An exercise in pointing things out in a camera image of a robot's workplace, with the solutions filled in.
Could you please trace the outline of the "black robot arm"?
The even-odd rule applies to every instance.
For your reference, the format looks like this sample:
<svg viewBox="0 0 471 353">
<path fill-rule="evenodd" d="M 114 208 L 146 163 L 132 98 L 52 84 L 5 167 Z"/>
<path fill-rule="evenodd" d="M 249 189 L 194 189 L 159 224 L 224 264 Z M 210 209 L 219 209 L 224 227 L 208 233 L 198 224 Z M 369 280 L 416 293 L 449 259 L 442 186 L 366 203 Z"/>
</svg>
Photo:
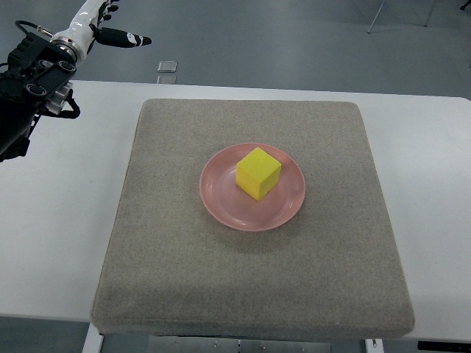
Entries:
<svg viewBox="0 0 471 353">
<path fill-rule="evenodd" d="M 30 32 L 1 73 L 1 160 L 24 157 L 41 116 L 75 119 L 80 108 L 70 79 L 77 66 L 64 49 Z"/>
</svg>

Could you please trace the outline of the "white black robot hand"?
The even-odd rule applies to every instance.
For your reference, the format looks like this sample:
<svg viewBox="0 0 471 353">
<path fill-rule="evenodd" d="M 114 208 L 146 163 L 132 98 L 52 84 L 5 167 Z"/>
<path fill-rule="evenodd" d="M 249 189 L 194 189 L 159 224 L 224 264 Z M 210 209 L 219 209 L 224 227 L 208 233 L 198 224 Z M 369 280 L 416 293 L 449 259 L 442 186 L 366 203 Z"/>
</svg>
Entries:
<svg viewBox="0 0 471 353">
<path fill-rule="evenodd" d="M 146 36 L 102 26 L 117 9 L 115 1 L 86 1 L 69 27 L 52 35 L 50 43 L 70 55 L 77 65 L 85 61 L 94 43 L 123 49 L 150 45 L 152 40 Z"/>
</svg>

